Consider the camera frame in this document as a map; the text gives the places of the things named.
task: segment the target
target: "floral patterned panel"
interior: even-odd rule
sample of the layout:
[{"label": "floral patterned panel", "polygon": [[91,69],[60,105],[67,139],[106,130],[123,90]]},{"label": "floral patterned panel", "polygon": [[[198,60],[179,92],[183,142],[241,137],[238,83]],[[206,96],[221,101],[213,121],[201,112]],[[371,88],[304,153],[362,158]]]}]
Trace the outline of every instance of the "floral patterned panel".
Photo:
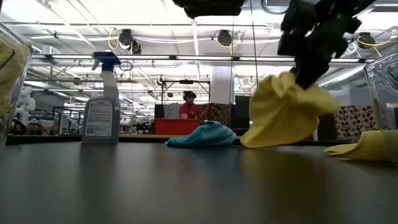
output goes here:
[{"label": "floral patterned panel", "polygon": [[198,119],[201,121],[218,121],[221,124],[229,125],[229,105],[207,103],[205,105],[197,105]]},{"label": "floral patterned panel", "polygon": [[359,141],[363,131],[377,130],[372,106],[342,106],[335,114],[338,140]]}]

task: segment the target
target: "table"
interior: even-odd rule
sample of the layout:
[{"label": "table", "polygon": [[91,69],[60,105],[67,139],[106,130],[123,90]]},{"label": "table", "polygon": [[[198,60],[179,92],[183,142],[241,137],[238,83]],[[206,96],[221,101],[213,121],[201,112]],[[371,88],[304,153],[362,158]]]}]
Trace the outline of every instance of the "table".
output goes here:
[{"label": "table", "polygon": [[0,223],[396,223],[398,168],[324,148],[6,146]]}]

